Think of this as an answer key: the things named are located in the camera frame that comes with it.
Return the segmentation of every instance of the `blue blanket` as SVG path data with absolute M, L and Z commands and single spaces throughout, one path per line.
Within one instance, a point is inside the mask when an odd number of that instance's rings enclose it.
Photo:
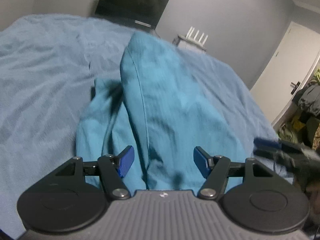
M 132 195 L 137 189 L 192 189 L 197 194 L 204 178 L 193 162 L 196 146 L 235 162 L 250 156 L 172 45 L 136 32 L 120 73 L 119 82 L 96 80 L 96 97 L 77 130 L 76 153 L 92 161 L 132 145 L 135 160 L 124 178 Z
M 30 15 L 0 32 L 0 228 L 12 238 L 25 231 L 16 211 L 18 197 L 75 155 L 76 127 L 91 101 L 94 80 L 111 80 L 117 87 L 120 60 L 133 32 L 106 20 L 69 15 Z M 228 65 L 209 55 L 171 49 L 247 155 L 254 137 L 276 138 Z M 114 144 L 124 144 L 121 130 L 110 132 L 117 138 Z M 215 150 L 199 145 L 211 154 Z M 181 185 L 180 176 L 175 181 Z

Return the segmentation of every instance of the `white wall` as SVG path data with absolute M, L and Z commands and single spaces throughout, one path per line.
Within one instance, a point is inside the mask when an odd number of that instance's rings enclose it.
M 32 13 L 34 0 L 0 0 L 0 31 L 18 18 Z
M 35 0 L 34 13 L 89 16 L 95 0 Z M 168 41 L 195 26 L 209 34 L 208 53 L 231 65 L 250 88 L 289 24 L 292 0 L 170 0 L 157 27 Z

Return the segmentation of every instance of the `door handle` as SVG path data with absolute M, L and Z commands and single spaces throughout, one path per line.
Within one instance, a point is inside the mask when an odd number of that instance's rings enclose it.
M 295 93 L 295 91 L 298 89 L 298 87 L 300 86 L 300 82 L 298 81 L 297 84 L 291 82 L 291 85 L 294 87 L 293 90 L 291 91 L 291 94 L 293 95 Z

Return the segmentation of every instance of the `gray gripper base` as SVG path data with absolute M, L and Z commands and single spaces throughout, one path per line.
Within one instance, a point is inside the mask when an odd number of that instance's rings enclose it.
M 231 222 L 214 201 L 192 191 L 142 191 L 113 201 L 91 226 L 68 235 L 43 235 L 29 230 L 21 240 L 308 240 L 302 231 L 284 235 L 254 233 Z

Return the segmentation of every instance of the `crumpled fabric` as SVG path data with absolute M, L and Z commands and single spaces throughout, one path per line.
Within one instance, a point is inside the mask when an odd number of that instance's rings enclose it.
M 193 161 L 196 146 L 235 162 L 250 156 L 166 42 L 136 32 L 120 74 L 121 81 L 96 80 L 96 96 L 77 129 L 76 153 L 93 161 L 132 145 L 135 160 L 124 178 L 131 194 L 137 189 L 197 193 L 204 178 Z M 241 181 L 231 179 L 228 188 Z M 99 186 L 96 177 L 87 182 Z
M 320 114 L 320 85 L 317 82 L 310 82 L 296 93 L 292 101 L 301 110 L 318 116 Z

